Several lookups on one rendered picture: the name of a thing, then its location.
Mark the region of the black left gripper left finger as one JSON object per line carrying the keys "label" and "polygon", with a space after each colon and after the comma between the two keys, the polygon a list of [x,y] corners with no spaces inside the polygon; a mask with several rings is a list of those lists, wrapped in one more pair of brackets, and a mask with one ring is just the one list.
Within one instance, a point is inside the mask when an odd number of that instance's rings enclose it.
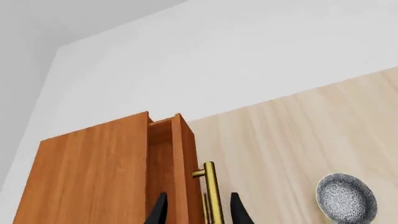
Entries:
{"label": "black left gripper left finger", "polygon": [[146,218],[145,224],[165,224],[167,219],[167,209],[167,194],[162,192],[159,194],[155,205],[153,206],[149,216]]}

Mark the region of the grey patterned bowl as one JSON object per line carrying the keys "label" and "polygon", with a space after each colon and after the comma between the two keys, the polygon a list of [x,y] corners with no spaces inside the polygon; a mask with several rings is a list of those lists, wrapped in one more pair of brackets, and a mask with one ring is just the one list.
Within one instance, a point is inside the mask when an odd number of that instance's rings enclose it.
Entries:
{"label": "grey patterned bowl", "polygon": [[352,175],[326,175],[317,184],[315,197],[331,224],[371,224],[377,215],[372,190]]}

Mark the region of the brown wooden cabinet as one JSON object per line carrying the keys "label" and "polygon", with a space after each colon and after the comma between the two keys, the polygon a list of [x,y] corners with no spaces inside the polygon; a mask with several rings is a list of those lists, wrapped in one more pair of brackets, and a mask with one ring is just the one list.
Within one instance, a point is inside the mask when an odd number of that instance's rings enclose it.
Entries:
{"label": "brown wooden cabinet", "polygon": [[148,112],[40,142],[13,224],[143,224]]}

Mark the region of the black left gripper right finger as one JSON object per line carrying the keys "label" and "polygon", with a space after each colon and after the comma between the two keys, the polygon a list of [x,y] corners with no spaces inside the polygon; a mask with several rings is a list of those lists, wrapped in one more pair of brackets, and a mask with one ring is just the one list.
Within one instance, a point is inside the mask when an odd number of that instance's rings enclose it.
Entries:
{"label": "black left gripper right finger", "polygon": [[231,193],[230,210],[233,224],[254,224],[237,192]]}

